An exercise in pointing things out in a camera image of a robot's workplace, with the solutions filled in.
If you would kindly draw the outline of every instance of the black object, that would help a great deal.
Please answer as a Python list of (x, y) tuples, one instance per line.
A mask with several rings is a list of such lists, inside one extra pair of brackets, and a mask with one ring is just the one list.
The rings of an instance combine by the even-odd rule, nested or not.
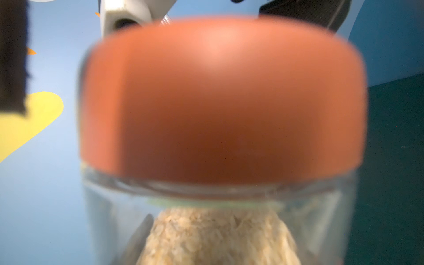
[(349, 13), (351, 0), (274, 0), (259, 8), (259, 16), (289, 17), (337, 31)]
[(146, 245), (147, 237), (150, 235), (150, 230), (153, 227), (155, 219), (153, 215), (148, 214), (133, 233), (130, 240), (125, 247), (124, 253), (119, 259), (121, 265), (135, 265), (141, 252), (144, 250)]
[(0, 0), (0, 112), (25, 113), (27, 0)]
[(119, 30), (119, 29), (122, 29), (122, 28), (125, 28), (125, 27), (128, 27), (128, 26), (131, 26), (131, 25), (138, 25), (138, 23), (135, 22), (134, 20), (130, 20), (130, 19), (125, 18), (125, 19), (121, 19), (121, 20), (116, 21), (115, 24), (114, 24), (114, 29)]

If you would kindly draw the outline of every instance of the yellow shape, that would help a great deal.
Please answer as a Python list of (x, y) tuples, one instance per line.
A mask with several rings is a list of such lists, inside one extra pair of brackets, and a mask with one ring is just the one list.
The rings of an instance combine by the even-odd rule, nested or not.
[(62, 99), (51, 92), (37, 92), (26, 98), (27, 116), (0, 113), (0, 162), (31, 140), (63, 111)]
[(28, 55), (34, 55), (34, 54), (37, 54), (37, 53), (34, 50), (27, 47), (27, 54)]

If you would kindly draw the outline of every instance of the white plastic part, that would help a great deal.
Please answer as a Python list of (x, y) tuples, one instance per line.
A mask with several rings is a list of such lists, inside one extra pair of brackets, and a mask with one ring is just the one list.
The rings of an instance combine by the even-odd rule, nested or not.
[(100, 4), (100, 28), (102, 37), (118, 30), (116, 25), (121, 20), (132, 20), (146, 24), (162, 20), (169, 24), (167, 12), (176, 0), (102, 0)]
[(323, 205), (326, 207), (323, 208), (323, 211), (318, 218), (319, 222), (315, 224), (314, 229), (312, 229), (312, 235), (310, 235), (310, 241), (307, 242), (309, 250), (314, 254), (319, 254), (323, 245), (323, 240), (328, 234), (328, 230), (331, 229), (331, 219), (334, 216), (334, 212), (337, 209), (337, 206), (342, 198), (342, 193), (336, 191), (334, 193), (328, 194), (324, 198)]

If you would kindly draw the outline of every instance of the orange shape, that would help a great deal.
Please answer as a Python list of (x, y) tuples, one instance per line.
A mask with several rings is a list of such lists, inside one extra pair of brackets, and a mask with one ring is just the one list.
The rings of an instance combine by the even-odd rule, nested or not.
[(28, 55), (34, 55), (34, 54), (37, 54), (37, 53), (34, 50), (27, 47), (27, 54)]

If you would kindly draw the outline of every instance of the orange lid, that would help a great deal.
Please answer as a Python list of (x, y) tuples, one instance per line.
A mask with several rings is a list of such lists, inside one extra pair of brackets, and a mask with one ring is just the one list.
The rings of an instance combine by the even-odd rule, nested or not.
[(122, 178), (309, 181), (363, 159), (359, 53), (283, 19), (132, 27), (99, 43), (80, 102), (82, 159)]

